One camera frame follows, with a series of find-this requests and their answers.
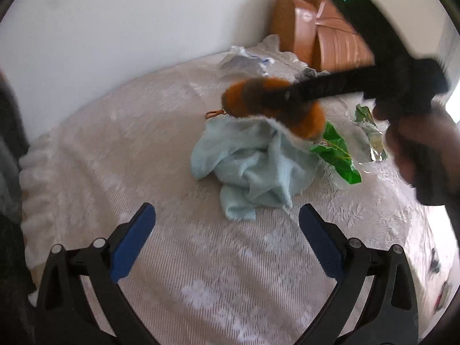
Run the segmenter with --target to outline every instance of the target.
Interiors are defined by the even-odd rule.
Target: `crumpled cloth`
[[[197,180],[214,172],[224,184],[220,203],[230,220],[255,220],[257,206],[291,208],[318,163],[275,121],[228,115],[208,120],[190,158]]]

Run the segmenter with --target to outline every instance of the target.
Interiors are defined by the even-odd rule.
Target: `orange brush bristles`
[[[232,84],[222,95],[225,112],[237,118],[264,115],[283,123],[293,134],[307,140],[319,140],[323,136],[326,118],[318,101],[305,108],[302,118],[296,121],[284,118],[283,110],[267,109],[261,106],[263,91],[272,91],[290,86],[288,80],[280,78],[253,78]]]

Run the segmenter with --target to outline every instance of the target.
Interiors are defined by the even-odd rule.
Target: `green plastic bag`
[[[323,140],[310,151],[318,154],[323,160],[334,166],[337,173],[349,184],[361,182],[361,175],[353,164],[345,140],[329,122],[326,123]]]

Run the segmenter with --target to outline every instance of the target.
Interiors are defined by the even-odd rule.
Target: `clear plastic bag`
[[[248,77],[267,76],[267,66],[275,63],[271,57],[249,54],[245,48],[232,46],[230,53],[219,63],[222,76],[244,75]]]
[[[388,155],[384,149],[384,135],[377,127],[372,113],[367,106],[356,105],[355,123],[366,134],[367,155],[369,155],[370,162],[381,162],[387,159]]]

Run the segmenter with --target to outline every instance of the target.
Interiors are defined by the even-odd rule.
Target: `dark fabric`
[[[35,285],[24,262],[21,228],[0,214],[0,344],[34,343]]]
[[[28,144],[18,105],[3,75],[0,73],[0,136],[16,160],[27,153]]]

